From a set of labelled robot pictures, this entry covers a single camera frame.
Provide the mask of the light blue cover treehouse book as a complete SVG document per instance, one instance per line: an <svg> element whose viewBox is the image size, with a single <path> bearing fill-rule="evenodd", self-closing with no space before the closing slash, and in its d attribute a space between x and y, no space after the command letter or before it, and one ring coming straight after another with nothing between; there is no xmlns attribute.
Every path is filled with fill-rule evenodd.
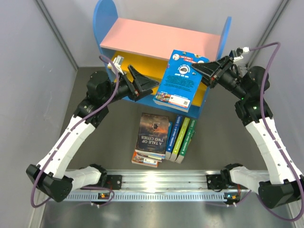
<svg viewBox="0 0 304 228"><path fill-rule="evenodd" d="M173 50L153 101L162 106L188 112L202 76L191 67L209 59L181 50Z"/></svg>

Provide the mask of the dark blue spine treehouse book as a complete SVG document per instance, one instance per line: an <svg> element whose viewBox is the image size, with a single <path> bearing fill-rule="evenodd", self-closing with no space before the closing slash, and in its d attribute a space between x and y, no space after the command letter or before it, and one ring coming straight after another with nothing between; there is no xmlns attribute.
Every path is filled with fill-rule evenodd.
<svg viewBox="0 0 304 228"><path fill-rule="evenodd" d="M179 132L180 124L182 122L182 115L178 115L176 118L175 123L171 127L171 134L167 143L167 148L166 148L166 154L165 154L165 159L169 160L171 157L171 153L173 151L173 146L177 137L177 134Z"/></svg>

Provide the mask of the lime green spine treehouse book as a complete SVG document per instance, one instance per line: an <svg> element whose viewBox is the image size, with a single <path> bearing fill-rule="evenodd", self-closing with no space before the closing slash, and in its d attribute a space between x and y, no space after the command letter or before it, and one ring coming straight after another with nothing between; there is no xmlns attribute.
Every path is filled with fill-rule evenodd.
<svg viewBox="0 0 304 228"><path fill-rule="evenodd" d="M172 162L175 162L175 160L177 159L177 156L178 156L178 153L179 153L184 135L185 135L186 130L188 128L189 122L190 122L190 118L185 117L185 119L183 121L183 124L181 126L181 129L180 129L180 132L178 134L178 137L176 139L176 142L175 142L175 145L174 145L174 148L173 148L173 152L171 153L170 161L172 161Z"/></svg>

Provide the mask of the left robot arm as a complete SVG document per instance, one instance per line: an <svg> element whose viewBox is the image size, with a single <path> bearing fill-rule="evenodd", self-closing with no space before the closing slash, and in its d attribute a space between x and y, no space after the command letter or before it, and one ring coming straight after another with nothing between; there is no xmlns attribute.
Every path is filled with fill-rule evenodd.
<svg viewBox="0 0 304 228"><path fill-rule="evenodd" d="M90 164L75 171L67 171L67 167L82 143L106 117L110 103L124 97L138 101L150 95L160 84L131 65L128 69L132 80L121 72L114 82L105 71L96 71L90 76L86 84L86 97L77 106L64 133L38 164L31 164L26 169L35 190L56 202L62 202L74 190L86 186L98 189L106 186L107 170L100 165Z"/></svg>

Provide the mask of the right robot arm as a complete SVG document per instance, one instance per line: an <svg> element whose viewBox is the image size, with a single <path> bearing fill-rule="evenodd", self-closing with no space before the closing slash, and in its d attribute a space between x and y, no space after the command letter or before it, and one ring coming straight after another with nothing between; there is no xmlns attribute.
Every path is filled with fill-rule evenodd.
<svg viewBox="0 0 304 228"><path fill-rule="evenodd" d="M295 180L304 181L303 174L295 168L296 176L290 170L291 159L285 160L281 152L286 148L275 126L273 114L266 102L260 104L260 89L265 69L254 66L244 76L233 70L231 57L223 57L210 63L194 63L191 67L202 75L202 83L210 88L221 85L239 98L235 103L238 118L254 139L266 164L268 174L261 175L235 163L220 171L222 184L226 188L242 185L258 194L263 204L273 209L298 201L304 188Z"/></svg>

